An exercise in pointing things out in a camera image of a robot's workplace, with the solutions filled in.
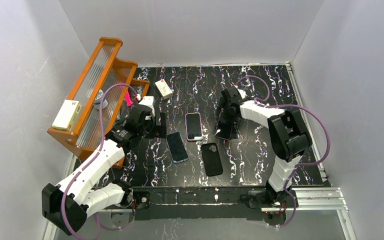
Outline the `blue smartphone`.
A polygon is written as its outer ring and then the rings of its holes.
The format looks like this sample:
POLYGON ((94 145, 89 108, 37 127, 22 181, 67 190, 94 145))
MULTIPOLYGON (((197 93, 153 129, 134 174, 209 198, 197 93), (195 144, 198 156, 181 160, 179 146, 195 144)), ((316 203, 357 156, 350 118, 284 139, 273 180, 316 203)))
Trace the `blue smartphone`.
POLYGON ((189 156, 179 132, 168 134, 166 137, 166 141, 171 155, 171 159, 175 164, 182 163, 188 160, 189 156))

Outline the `black phone case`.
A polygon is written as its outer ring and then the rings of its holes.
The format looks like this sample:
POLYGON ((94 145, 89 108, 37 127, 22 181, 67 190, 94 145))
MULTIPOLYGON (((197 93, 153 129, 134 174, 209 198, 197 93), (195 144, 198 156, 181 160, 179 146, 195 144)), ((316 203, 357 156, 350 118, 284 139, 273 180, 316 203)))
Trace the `black phone case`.
POLYGON ((205 174, 208 177, 219 176, 223 173, 223 166, 217 144, 205 143, 201 145, 201 156, 204 164, 205 174))

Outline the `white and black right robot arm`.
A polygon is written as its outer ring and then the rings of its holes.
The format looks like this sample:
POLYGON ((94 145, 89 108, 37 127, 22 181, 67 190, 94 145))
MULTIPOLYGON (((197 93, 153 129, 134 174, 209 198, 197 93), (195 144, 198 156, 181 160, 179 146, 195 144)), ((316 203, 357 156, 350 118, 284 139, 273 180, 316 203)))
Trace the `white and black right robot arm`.
POLYGON ((221 91, 215 118, 220 124, 240 125, 250 120, 269 131, 275 153, 273 170, 265 184, 265 198, 281 202, 290 195, 291 178, 313 141, 299 105, 270 106, 247 96, 236 86, 221 91))

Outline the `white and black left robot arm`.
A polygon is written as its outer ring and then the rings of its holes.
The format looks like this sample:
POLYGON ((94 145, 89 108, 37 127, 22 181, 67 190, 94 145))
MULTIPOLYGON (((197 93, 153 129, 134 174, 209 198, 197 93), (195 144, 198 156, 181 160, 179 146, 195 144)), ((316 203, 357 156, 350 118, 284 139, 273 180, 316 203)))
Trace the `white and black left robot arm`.
POLYGON ((78 168, 56 185, 49 183, 42 189, 42 215, 68 236, 79 239, 77 232, 89 217, 121 204, 132 193, 131 184, 123 180, 94 190, 103 174, 141 140, 166 137, 166 113, 156 116, 151 106, 136 105, 128 117, 114 124, 99 147, 78 168))

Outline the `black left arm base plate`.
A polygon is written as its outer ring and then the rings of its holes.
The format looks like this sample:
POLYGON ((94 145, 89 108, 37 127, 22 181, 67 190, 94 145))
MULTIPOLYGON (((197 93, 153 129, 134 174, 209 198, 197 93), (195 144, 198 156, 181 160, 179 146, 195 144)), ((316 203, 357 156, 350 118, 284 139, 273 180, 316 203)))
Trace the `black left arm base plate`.
POLYGON ((130 190, 121 203, 110 208, 111 223, 120 228, 133 223, 140 214, 150 208, 150 197, 148 191, 130 190))

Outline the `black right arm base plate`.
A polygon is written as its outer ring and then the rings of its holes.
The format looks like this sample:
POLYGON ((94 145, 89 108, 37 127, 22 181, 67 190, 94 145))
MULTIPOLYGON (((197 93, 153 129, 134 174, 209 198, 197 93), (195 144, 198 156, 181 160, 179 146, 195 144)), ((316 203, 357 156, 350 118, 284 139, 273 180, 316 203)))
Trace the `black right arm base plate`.
POLYGON ((299 206, 298 197, 294 190, 289 192, 272 190, 250 190, 241 195, 240 199, 251 209, 260 209, 263 213, 263 220, 266 225, 280 228, 291 221, 287 211, 292 215, 299 206))

